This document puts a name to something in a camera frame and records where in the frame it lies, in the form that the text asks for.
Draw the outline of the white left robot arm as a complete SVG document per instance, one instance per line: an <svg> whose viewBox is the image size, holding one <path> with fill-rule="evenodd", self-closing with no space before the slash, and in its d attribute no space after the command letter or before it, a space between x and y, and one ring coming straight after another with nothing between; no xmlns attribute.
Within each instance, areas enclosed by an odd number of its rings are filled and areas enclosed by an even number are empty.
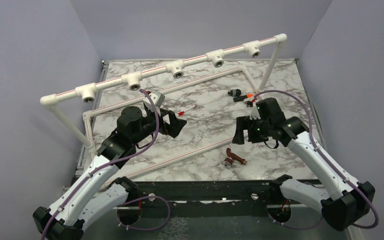
<svg viewBox="0 0 384 240"><path fill-rule="evenodd" d="M139 187L132 180L118 177L104 193L99 189L125 163L147 150L158 134L176 138L187 124L166 109L144 106L124 108L116 128L101 144L87 170L57 201L38 207L33 219L41 239L79 240L86 229L106 212L119 205L140 207Z"/></svg>

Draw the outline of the white PVC pipe frame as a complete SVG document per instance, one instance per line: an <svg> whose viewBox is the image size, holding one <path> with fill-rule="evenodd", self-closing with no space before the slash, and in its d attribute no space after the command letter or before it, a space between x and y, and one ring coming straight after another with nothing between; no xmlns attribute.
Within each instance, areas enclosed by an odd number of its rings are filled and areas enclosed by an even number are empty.
<svg viewBox="0 0 384 240"><path fill-rule="evenodd" d="M257 167L286 161L287 149L271 151L263 144L257 153L250 143L233 145L236 118L248 115L245 102L234 102L227 92L300 90L302 83L293 59L279 59L286 44L283 35L188 59L114 61L108 77L71 90L41 97L40 104L54 114L83 144L75 179L86 171L98 149L117 126L126 107L143 107L140 89L165 95L163 109L176 114L194 105L176 138L159 134L150 149L127 161L116 173L137 181L238 181L272 178L277 170L257 173ZM226 149L247 161L225 167Z"/></svg>

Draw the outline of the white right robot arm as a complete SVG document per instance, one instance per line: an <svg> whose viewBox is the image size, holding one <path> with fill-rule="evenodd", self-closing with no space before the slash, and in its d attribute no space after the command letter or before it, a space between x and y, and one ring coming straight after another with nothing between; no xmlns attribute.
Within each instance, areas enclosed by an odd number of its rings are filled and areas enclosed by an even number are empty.
<svg viewBox="0 0 384 240"><path fill-rule="evenodd" d="M302 183L284 174L269 183L272 203L297 201L321 213L336 231L343 231L365 216L373 201L375 188L344 170L314 139L309 127L298 117L286 118L277 100L269 97L258 101L252 114L236 118L232 143L243 145L247 132L250 143L275 140L296 154L317 176L323 188Z"/></svg>

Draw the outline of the brown water faucet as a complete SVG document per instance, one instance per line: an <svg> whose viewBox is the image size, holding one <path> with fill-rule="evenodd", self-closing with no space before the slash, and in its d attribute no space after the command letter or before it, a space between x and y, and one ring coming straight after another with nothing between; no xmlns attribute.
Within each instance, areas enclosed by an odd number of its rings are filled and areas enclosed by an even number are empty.
<svg viewBox="0 0 384 240"><path fill-rule="evenodd" d="M227 157L224 159L223 165L227 168L230 168L234 161L239 162L241 165L247 164L247 161L244 158L239 157L237 154L233 153L230 148L226 149L226 155Z"/></svg>

